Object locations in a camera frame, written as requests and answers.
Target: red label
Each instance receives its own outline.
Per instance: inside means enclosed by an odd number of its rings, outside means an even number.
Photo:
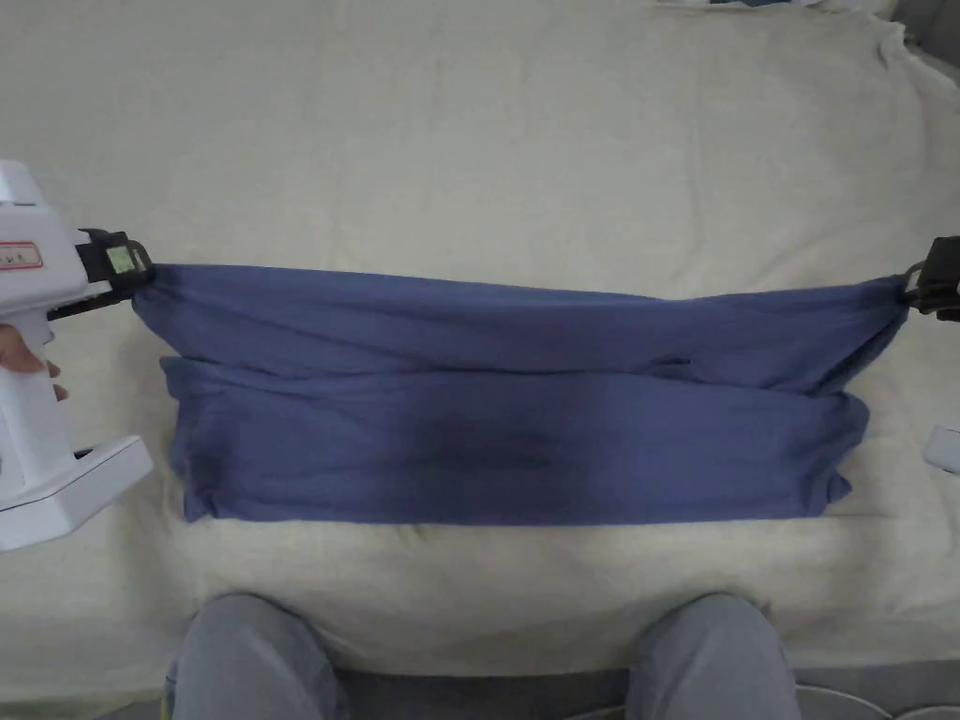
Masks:
[[[43,258],[34,243],[0,243],[0,273],[42,267]]]

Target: white plastic object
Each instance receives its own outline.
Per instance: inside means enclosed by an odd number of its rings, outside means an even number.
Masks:
[[[937,425],[926,443],[924,459],[935,468],[960,475],[960,430]]]
[[[41,361],[53,338],[47,311],[110,289],[89,283],[76,245],[30,172],[0,160],[0,324],[15,327]],[[46,370],[0,368],[0,551],[76,530],[153,468],[137,437],[78,459]]]

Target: knee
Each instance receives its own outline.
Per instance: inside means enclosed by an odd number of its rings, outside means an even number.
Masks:
[[[229,652],[230,645],[244,642],[245,629],[269,633],[293,620],[293,615],[257,595],[239,592],[222,595],[197,613],[184,646],[216,647],[220,652]]]
[[[780,638],[763,613],[743,598],[717,592],[677,608],[654,625],[644,644],[665,637],[724,645],[780,648]]]

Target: black clamp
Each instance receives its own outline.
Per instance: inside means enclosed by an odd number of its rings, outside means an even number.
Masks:
[[[960,235],[933,241],[926,260],[906,272],[903,299],[924,315],[960,323]]]
[[[154,281],[154,263],[143,246],[127,237],[126,232],[107,232],[82,228],[90,242],[76,246],[89,283],[109,283],[109,290],[89,298],[50,310],[47,320],[68,318],[88,310],[115,305],[129,300],[137,288]]]

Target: gray floor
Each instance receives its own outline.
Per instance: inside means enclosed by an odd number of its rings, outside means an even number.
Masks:
[[[849,692],[892,714],[931,705],[960,705],[960,661],[800,670],[797,676],[801,683]],[[345,673],[342,680],[354,720],[560,720],[618,705],[627,686],[624,672],[483,679]],[[158,717],[157,704],[147,703],[108,719]]]

